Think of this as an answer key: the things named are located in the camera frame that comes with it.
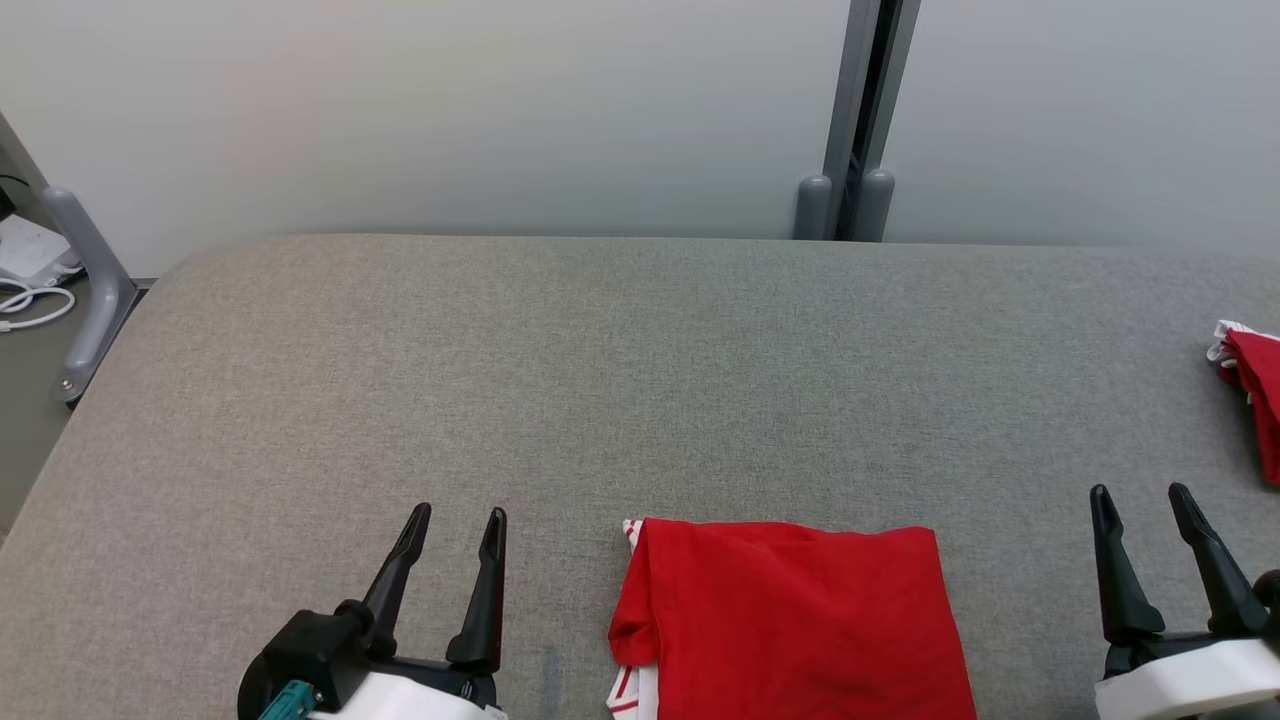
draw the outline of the red cloth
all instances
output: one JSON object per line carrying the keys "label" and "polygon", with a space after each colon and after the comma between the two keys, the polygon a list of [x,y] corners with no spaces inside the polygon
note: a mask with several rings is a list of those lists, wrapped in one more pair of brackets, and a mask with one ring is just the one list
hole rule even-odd
{"label": "red cloth", "polygon": [[646,519],[609,646],[660,720],[975,717],[925,528]]}
{"label": "red cloth", "polygon": [[1262,470],[1271,484],[1280,486],[1280,421],[1272,402],[1280,402],[1280,341],[1261,334],[1228,331],[1222,343],[1235,357],[1235,370],[1221,368],[1228,382],[1253,397]]}

